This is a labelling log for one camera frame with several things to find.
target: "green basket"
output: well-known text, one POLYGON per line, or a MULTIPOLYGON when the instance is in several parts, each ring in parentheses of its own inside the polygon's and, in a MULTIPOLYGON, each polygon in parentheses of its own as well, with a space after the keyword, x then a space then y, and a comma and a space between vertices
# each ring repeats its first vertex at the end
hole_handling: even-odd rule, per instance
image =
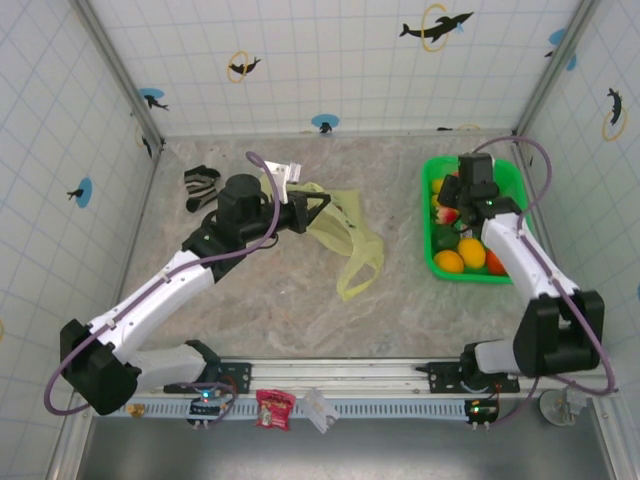
MULTIPOLYGON (((464 273, 449 273, 440 269, 433 261, 433 256, 437 253, 431 247, 431 228, 434 223, 431 221, 431 181, 437 178, 444 178, 458 169, 457 156, 434 157, 427 161, 422 168, 422 212, 424 216, 424 256, 427 265, 433 273, 444 279, 454 282, 477 282, 505 284, 512 283, 508 276, 491 275, 486 266, 481 269, 465 268, 464 273)), ((506 160, 496 159, 493 166, 493 177, 500 187, 500 195, 512 197, 518 206, 524 210, 527 206, 527 194, 525 192, 522 175, 518 168, 506 160)))

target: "lemon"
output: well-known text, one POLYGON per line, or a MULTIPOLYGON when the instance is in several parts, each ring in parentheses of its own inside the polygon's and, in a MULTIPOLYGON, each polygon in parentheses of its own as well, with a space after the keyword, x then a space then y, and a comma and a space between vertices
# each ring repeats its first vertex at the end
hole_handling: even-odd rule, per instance
POLYGON ((469 268, 482 268, 487 260, 487 252, 477 238, 463 238, 458 243, 458 253, 469 268))
POLYGON ((433 193, 440 193, 440 190, 442 190, 443 183, 444 183, 444 178, 436 178, 431 182, 431 191, 433 193))
POLYGON ((464 262, 462 261, 462 258, 460 258, 460 255, 453 250, 443 250, 436 253, 436 256, 433 257, 433 261, 445 272, 462 273, 464 271, 464 262))

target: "marble floor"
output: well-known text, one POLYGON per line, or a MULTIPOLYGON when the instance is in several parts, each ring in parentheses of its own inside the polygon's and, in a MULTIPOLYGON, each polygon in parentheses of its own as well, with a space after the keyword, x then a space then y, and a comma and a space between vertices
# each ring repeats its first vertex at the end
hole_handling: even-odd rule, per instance
MULTIPOLYGON (((513 286, 450 283, 427 268, 421 180, 434 156, 471 150, 489 134, 227 138, 169 141, 151 188, 125 281, 128 295, 180 249, 215 203, 185 208, 183 172, 205 164, 222 173, 259 171, 245 160, 302 164, 301 183, 361 190, 364 215, 385 242, 378 280, 344 303, 336 280, 346 259, 310 235, 283 232, 280 244, 240 263, 215 288, 180 308, 144 349, 197 338, 223 356, 457 356, 466 343, 515 333, 524 305, 513 286)), ((507 144, 490 147, 511 159, 507 144)))

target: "gray floor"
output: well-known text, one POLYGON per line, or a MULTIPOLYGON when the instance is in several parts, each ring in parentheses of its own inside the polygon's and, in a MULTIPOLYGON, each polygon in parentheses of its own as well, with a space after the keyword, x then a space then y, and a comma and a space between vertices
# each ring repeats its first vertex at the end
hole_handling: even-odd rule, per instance
POLYGON ((590 409, 560 428, 537 405, 489 433, 434 420, 338 420, 322 435, 308 420, 292 421, 290 432, 250 421, 196 432, 185 420, 96 418, 78 479, 614 478, 590 409))
MULTIPOLYGON (((344 303, 336 280, 345 258, 309 235, 283 233, 278 247, 248 257, 158 328, 145 348, 197 338, 221 355, 451 356, 466 343, 511 335, 524 311, 512 286, 436 279, 423 254, 422 165, 471 150, 488 134, 420 137, 216 139, 169 142, 160 159, 125 293, 153 276, 213 205, 185 209, 183 172, 199 164, 223 180, 259 171, 244 157, 301 163, 302 182, 358 188, 369 227, 385 242, 385 265, 364 293, 344 303)), ((511 158, 506 144, 490 148, 511 158)))

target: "grid pattern wall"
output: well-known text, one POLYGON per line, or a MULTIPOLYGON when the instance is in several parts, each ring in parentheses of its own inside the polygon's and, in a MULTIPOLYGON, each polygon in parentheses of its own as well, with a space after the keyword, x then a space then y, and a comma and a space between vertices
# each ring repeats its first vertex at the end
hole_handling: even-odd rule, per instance
POLYGON ((92 4, 173 136, 511 128, 579 0, 92 4))
MULTIPOLYGON (((554 165, 543 214, 560 266, 606 305, 604 342, 640 428, 640 2, 604 0, 532 129, 554 165)), ((534 157, 538 186, 546 171, 534 157)))
POLYGON ((129 113, 67 0, 0 2, 0 478, 44 476, 60 327, 114 300, 152 168, 129 113))

